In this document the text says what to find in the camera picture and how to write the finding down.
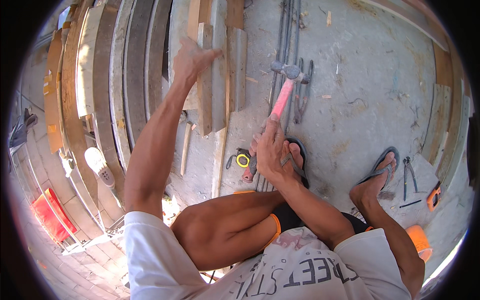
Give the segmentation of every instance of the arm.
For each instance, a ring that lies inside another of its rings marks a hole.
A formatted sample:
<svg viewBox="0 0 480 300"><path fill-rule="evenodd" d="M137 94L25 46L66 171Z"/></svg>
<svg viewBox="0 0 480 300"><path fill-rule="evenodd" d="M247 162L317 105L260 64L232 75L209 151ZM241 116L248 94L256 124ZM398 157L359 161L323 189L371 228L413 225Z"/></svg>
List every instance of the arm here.
<svg viewBox="0 0 480 300"><path fill-rule="evenodd" d="M127 211L142 211L160 219L163 219L161 199L173 161L183 103L197 75L222 53L220 49L200 49L188 38L180 42L182 47L173 59L175 80L142 130L125 178Z"/></svg>
<svg viewBox="0 0 480 300"><path fill-rule="evenodd" d="M341 212L322 200L300 182L283 171L280 165L283 131L278 116L272 114L266 121L265 133L258 138L257 167L275 186L290 207L317 237L333 250L343 240L354 235L350 222Z"/></svg>

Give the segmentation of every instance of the cloth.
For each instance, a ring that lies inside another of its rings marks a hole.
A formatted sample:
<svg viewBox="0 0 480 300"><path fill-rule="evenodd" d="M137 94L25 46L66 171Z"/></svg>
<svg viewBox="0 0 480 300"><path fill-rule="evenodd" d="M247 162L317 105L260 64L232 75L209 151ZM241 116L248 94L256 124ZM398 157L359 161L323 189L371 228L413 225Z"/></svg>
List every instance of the cloth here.
<svg viewBox="0 0 480 300"><path fill-rule="evenodd" d="M306 227L293 228L209 285L173 232L144 212L125 215L131 299L411 299L383 229L333 251Z"/></svg>

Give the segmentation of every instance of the orange bucket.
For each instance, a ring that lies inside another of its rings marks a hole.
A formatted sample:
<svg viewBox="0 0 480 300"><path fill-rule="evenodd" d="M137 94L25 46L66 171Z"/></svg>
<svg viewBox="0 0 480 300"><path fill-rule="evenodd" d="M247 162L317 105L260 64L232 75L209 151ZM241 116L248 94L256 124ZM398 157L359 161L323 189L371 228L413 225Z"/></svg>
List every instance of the orange bucket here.
<svg viewBox="0 0 480 300"><path fill-rule="evenodd" d="M405 230L408 233L408 236L412 239L415 248L419 254L419 257L423 259L424 262L432 255L433 249L428 243L427 236L420 225L413 225Z"/></svg>

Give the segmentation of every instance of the wooden plank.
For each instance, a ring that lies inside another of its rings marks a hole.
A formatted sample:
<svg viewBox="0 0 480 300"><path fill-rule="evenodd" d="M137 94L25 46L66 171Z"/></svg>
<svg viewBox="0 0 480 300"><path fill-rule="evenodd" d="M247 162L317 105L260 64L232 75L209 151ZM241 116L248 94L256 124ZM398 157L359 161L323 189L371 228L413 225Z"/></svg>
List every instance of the wooden plank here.
<svg viewBox="0 0 480 300"><path fill-rule="evenodd" d="M437 84L453 87L453 69L450 53L443 51L440 46L433 44L435 55L435 69Z"/></svg>
<svg viewBox="0 0 480 300"><path fill-rule="evenodd" d="M389 13L399 17L407 23L415 26L418 30L422 31L426 36L431 38L436 44L438 44L443 51L448 50L448 43L445 39L441 28L434 23L429 24L425 18L420 19L411 14L404 8L388 1L388 0L361 0L365 3L376 6L380 9L386 10Z"/></svg>
<svg viewBox="0 0 480 300"><path fill-rule="evenodd" d="M220 48L223 54L212 63L212 131L225 128L226 122L226 77L227 74L227 0L212 1L210 24L213 27L212 48Z"/></svg>
<svg viewBox="0 0 480 300"><path fill-rule="evenodd" d="M433 103L430 113L430 121L422 148L422 156L432 165L435 165L437 157L442 156L441 148L444 145L442 138L448 129L450 116L451 91L450 87L435 84L433 88Z"/></svg>
<svg viewBox="0 0 480 300"><path fill-rule="evenodd" d="M47 67L43 84L43 101L45 110L45 125L47 126L48 144L51 153L57 152L63 147L60 132L60 115L57 102L57 73L60 56L62 29L54 33L47 55Z"/></svg>
<svg viewBox="0 0 480 300"><path fill-rule="evenodd" d="M77 170L79 171L82 182L91 196L94 204L98 208L97 183L93 171L85 161L84 153L87 150L87 144L84 136L82 121L78 118L76 91L75 91L75 61L80 41L80 30L88 7L92 4L90 0L84 0L79 10L75 12L77 16L71 23L70 31L65 44L63 56L61 93L62 93L62 111L65 125L65 133L70 145L70 153L73 157Z"/></svg>
<svg viewBox="0 0 480 300"><path fill-rule="evenodd" d="M148 20L153 0L135 0L128 21L123 60L123 101L130 148L146 125L144 59Z"/></svg>
<svg viewBox="0 0 480 300"><path fill-rule="evenodd" d="M82 30L80 31L80 44L76 60L77 71L75 74L79 118L90 115L95 111L93 100L93 60L98 25L100 24L104 8L105 4L89 8L85 14Z"/></svg>
<svg viewBox="0 0 480 300"><path fill-rule="evenodd" d="M185 174L185 167L187 166L188 145L190 143L190 133L192 131L192 122L187 122L185 125L185 137L183 138L183 149L181 153L181 167L180 175Z"/></svg>
<svg viewBox="0 0 480 300"><path fill-rule="evenodd" d="M108 73L110 65L110 51L113 38L113 29L117 19L120 1L109 0L105 4L100 23L98 25L98 34L96 36L95 54L93 59L93 97L95 104L94 129L96 143L102 151L107 166L112 171L115 179L115 188L121 203L124 202L123 187L124 175L117 156L115 140L113 138L112 124L110 118L110 99Z"/></svg>
<svg viewBox="0 0 480 300"><path fill-rule="evenodd" d="M144 65L145 113L147 121L162 103L163 46L172 0L155 0L147 30Z"/></svg>
<svg viewBox="0 0 480 300"><path fill-rule="evenodd" d="M124 174L127 173L131 151L123 110L123 51L132 5L133 0L123 0L121 2L113 31L109 64L109 95L113 136Z"/></svg>
<svg viewBox="0 0 480 300"><path fill-rule="evenodd" d="M235 111L245 108L245 79L247 76L247 33L236 29L237 56L235 66Z"/></svg>
<svg viewBox="0 0 480 300"><path fill-rule="evenodd" d="M203 49L212 48L212 26L198 24L198 46ZM201 135L212 132L212 68L208 66L197 77L198 125Z"/></svg>
<svg viewBox="0 0 480 300"><path fill-rule="evenodd" d="M436 175L442 184L445 182L448 170L451 167L453 162L453 155L456 151L458 136L460 132L460 121L462 117L462 76L463 69L460 61L460 57L453 45L452 41L448 40L450 44L450 55L452 57L452 67L453 67L453 86L452 86L452 103L450 105L450 120L448 123L448 137L445 143L444 153L440 164L436 171Z"/></svg>

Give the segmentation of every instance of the pliers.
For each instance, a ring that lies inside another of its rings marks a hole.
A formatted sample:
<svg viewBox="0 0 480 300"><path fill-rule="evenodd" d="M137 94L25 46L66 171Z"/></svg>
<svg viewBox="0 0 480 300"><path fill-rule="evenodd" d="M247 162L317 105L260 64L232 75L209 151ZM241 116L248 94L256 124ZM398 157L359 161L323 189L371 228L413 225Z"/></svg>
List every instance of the pliers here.
<svg viewBox="0 0 480 300"><path fill-rule="evenodd" d="M407 156L407 158L404 158L403 160L403 164L405 165L405 170L404 170L404 177L403 177L403 182L404 182L404 186L403 186L403 201L406 201L407 200L407 169L410 170L410 172L412 173L412 177L413 177L413 185L415 186L415 192L418 192L419 189L417 187L417 180L415 179L415 173L413 172L413 168L412 168L412 165L410 164L410 157Z"/></svg>

